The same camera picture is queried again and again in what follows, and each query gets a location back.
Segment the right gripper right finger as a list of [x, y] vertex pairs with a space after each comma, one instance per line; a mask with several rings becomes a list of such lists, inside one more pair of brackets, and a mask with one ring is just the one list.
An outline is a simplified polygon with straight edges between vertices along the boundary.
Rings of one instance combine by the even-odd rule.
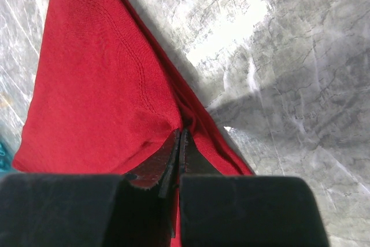
[[226, 176], [197, 149], [189, 132], [179, 149], [183, 246], [328, 246], [307, 183], [292, 176]]

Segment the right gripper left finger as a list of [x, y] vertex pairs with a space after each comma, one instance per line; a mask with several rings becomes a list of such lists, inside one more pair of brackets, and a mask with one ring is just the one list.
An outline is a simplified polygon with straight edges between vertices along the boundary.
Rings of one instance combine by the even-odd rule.
[[169, 246], [180, 131], [123, 175], [1, 177], [2, 246]]

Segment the red t-shirt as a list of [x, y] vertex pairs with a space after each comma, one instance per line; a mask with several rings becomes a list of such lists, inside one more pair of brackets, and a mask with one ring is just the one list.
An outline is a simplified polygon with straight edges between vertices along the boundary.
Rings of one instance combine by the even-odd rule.
[[[50, 0], [17, 173], [123, 175], [174, 130], [221, 174], [251, 174], [128, 0]], [[175, 178], [169, 246], [179, 153]]]

